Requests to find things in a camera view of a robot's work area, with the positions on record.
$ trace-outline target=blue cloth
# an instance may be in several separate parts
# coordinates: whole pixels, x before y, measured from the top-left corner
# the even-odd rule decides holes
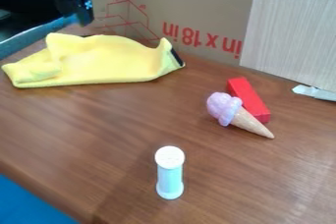
[[[77,224],[78,222],[0,175],[0,224]]]

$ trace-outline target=yellow fabric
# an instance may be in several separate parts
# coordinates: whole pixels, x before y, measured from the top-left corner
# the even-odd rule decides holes
[[[47,48],[2,66],[16,87],[145,82],[182,68],[172,45],[157,48],[117,35],[79,37],[49,33]]]

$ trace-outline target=wooden table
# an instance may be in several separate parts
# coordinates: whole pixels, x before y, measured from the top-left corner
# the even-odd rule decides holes
[[[84,223],[336,223],[336,104],[295,95],[294,82],[181,57],[185,69],[144,84],[16,89],[1,73],[1,171]],[[236,76],[270,108],[275,140],[207,115],[206,97]],[[187,155],[186,189],[172,201],[154,187],[154,152],[167,144]]]

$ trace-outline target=spool of thread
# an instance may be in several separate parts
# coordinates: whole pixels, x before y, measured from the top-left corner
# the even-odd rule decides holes
[[[157,193],[165,199],[175,199],[182,195],[183,163],[185,153],[175,146],[164,146],[155,153],[157,164]]]

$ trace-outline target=red wooden block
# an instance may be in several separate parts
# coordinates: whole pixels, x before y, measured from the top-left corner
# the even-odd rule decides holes
[[[257,120],[263,124],[269,122],[270,111],[246,78],[229,79],[226,84],[226,89],[231,95],[241,98],[244,108],[253,114]]]

